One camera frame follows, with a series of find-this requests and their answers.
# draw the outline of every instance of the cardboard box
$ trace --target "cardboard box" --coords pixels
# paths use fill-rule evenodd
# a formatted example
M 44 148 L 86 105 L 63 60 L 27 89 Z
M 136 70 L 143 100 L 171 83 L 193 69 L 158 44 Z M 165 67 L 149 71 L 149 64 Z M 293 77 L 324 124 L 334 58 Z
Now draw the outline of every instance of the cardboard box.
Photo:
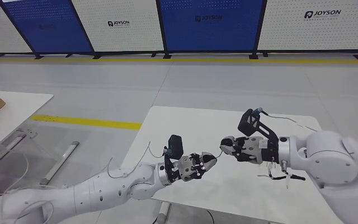
M 3 106 L 5 106 L 5 102 L 0 98 L 0 108 L 2 108 Z

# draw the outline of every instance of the black frame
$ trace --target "black frame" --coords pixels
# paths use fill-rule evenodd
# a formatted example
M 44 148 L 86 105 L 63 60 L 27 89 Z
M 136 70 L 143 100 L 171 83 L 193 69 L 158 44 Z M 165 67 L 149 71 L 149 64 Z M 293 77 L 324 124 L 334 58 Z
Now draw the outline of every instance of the black frame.
M 157 13 L 158 13 L 158 19 L 159 19 L 159 25 L 161 28 L 162 33 L 162 41 L 163 41 L 163 50 L 153 50 L 153 51 L 118 51 L 118 52 L 97 52 L 94 50 L 92 43 L 86 33 L 86 30 L 84 29 L 84 26 L 81 22 L 81 19 L 78 16 L 78 13 L 73 5 L 72 0 L 68 0 L 69 4 L 73 10 L 74 15 L 76 16 L 81 29 L 88 41 L 88 44 L 91 48 L 90 52 L 36 52 L 32 45 L 29 43 L 29 41 L 26 39 L 25 35 L 21 32 L 21 30 L 16 26 L 13 18 L 11 17 L 10 13 L 6 10 L 5 6 L 3 5 L 3 2 L 0 1 L 0 7 L 4 10 L 6 16 L 9 18 L 15 29 L 18 31 L 18 33 L 21 35 L 21 37 L 24 39 L 25 43 L 29 46 L 32 52 L 25 52 L 25 53 L 1 53 L 0 57 L 4 56 L 5 54 L 13 54 L 13 55 L 35 55 L 35 59 L 40 59 L 43 56 L 41 54 L 66 54 L 66 58 L 70 57 L 73 54 L 79 54 L 79 55 L 92 55 L 93 59 L 101 58 L 102 56 L 109 56 L 109 55 L 133 55 L 133 54 L 151 54 L 152 57 L 155 57 L 156 54 L 164 54 L 163 59 L 170 59 L 171 55 L 173 53 L 251 53 L 249 55 L 249 59 L 258 59 L 257 53 L 262 53 L 264 57 L 268 57 L 268 53 L 358 53 L 358 49 L 338 49 L 338 50 L 259 50 L 258 49 L 258 43 L 260 41 L 261 36 L 261 30 L 263 26 L 263 19 L 265 17 L 265 11 L 267 6 L 267 0 L 262 0 L 262 7 L 260 12 L 260 18 L 257 25 L 257 31 L 256 31 L 256 37 L 255 37 L 255 43 L 253 50 L 168 50 L 167 48 L 167 41 L 166 41 L 166 35 L 164 31 L 164 24 L 163 24 L 163 17 L 162 17 L 162 11 L 161 11 L 161 4 L 160 0 L 156 0 L 157 5 Z

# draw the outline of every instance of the floor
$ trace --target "floor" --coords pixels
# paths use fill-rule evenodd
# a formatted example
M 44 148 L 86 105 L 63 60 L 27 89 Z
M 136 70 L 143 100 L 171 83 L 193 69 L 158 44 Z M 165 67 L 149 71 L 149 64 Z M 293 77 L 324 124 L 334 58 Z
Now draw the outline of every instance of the floor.
M 274 58 L 295 58 L 273 55 Z M 303 55 L 304 59 L 346 55 Z M 358 64 L 189 63 L 189 62 L 1 62 L 0 90 L 54 94 L 39 113 L 141 123 L 153 105 L 315 117 L 322 129 L 357 137 Z M 120 166 L 137 131 L 73 124 L 26 122 L 38 132 L 20 150 L 33 148 L 51 164 L 72 141 L 81 145 L 55 175 L 51 185 L 75 184 L 102 170 L 113 156 Z M 27 177 L 39 178 L 39 170 Z M 160 202 L 129 201 L 61 224 L 152 223 Z M 265 221 L 212 212 L 215 223 L 263 224 Z M 207 211 L 172 206 L 168 224 L 211 223 Z

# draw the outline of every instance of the table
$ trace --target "table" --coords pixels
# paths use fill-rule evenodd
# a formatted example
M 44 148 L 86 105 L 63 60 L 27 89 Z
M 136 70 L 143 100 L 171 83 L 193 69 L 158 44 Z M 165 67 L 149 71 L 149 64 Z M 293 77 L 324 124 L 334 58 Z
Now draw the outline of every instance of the table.
M 43 107 L 54 95 L 2 92 L 6 105 L 0 109 L 0 143 L 9 137 L 30 116 Z
M 184 155 L 206 151 L 217 156 L 220 154 L 219 145 L 222 138 L 243 136 L 237 129 L 242 114 L 243 112 L 237 111 L 154 106 L 145 118 L 122 167 L 135 166 L 149 141 L 153 153 L 160 155 L 171 134 L 182 137 Z M 283 116 L 311 128 L 321 129 L 313 117 Z M 285 119 L 263 115 L 261 122 L 278 136 L 306 136 L 312 132 Z M 148 163 L 162 161 L 162 158 L 154 158 L 149 152 L 142 159 L 142 162 Z M 237 162 L 233 156 L 222 154 L 217 164 L 201 180 L 192 180 L 188 183 L 177 181 L 172 186 L 156 192 L 153 199 L 276 223 L 341 224 L 307 174 L 303 171 L 291 172 L 304 176 L 307 180 L 290 180 L 287 189 L 285 180 L 257 176 L 267 174 L 265 162 L 258 166 L 248 162 Z M 282 175 L 278 165 L 272 174 Z

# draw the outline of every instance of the joyson logo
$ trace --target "joyson logo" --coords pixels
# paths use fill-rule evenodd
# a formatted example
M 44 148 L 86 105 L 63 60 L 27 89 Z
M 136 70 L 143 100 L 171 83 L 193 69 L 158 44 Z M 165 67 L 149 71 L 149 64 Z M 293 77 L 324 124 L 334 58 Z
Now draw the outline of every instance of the joyson logo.
M 203 22 L 205 20 L 221 20 L 222 15 L 195 16 L 195 22 Z
M 307 11 L 304 18 L 337 17 L 342 10 Z
M 129 20 L 121 20 L 121 21 L 108 21 L 109 27 L 124 27 L 130 26 Z

